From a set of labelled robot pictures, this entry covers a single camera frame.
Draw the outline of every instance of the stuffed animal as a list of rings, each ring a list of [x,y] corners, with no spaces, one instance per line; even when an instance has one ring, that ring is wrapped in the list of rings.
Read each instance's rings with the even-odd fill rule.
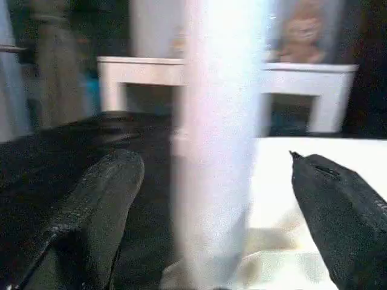
[[[182,27],[178,27],[178,33],[172,41],[172,57],[183,58],[184,49],[186,46],[185,34]]]
[[[325,53],[316,46],[322,31],[320,5],[316,0],[300,0],[291,19],[284,25],[284,47],[280,62],[319,63]]]

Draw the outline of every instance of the framed picture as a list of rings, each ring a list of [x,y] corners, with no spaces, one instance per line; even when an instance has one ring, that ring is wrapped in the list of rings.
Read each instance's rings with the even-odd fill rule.
[[[269,62],[333,63],[343,0],[271,0]]]

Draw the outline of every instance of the white cylinder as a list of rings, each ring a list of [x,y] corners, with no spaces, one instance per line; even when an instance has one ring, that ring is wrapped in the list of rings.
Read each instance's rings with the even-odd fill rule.
[[[254,138],[266,116],[260,94],[266,2],[186,1],[187,140],[178,168],[175,224],[197,289],[236,286]]]

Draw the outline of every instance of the white table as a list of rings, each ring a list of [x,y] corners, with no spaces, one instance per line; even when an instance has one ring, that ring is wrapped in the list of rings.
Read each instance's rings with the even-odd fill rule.
[[[181,59],[99,57],[98,62],[103,111],[130,111],[124,83],[184,85]],[[264,67],[263,92],[317,96],[309,131],[337,132],[342,125],[356,69],[355,65],[268,63]]]

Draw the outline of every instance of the white wall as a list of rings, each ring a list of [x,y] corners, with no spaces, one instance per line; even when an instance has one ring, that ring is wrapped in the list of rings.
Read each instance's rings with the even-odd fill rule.
[[[171,42],[183,23],[184,0],[130,0],[135,57],[169,57]]]
[[[0,44],[15,44],[5,0],[0,0]],[[0,70],[0,86],[2,86],[0,98],[3,98],[1,104],[7,104],[7,107],[2,107],[2,109],[8,112],[8,117],[1,119],[0,126],[14,127],[16,135],[25,135],[29,133],[30,125],[25,86],[22,81],[21,67],[17,55],[0,53]],[[8,120],[11,124],[4,124],[5,120]],[[0,139],[7,140],[8,137],[0,137]]]

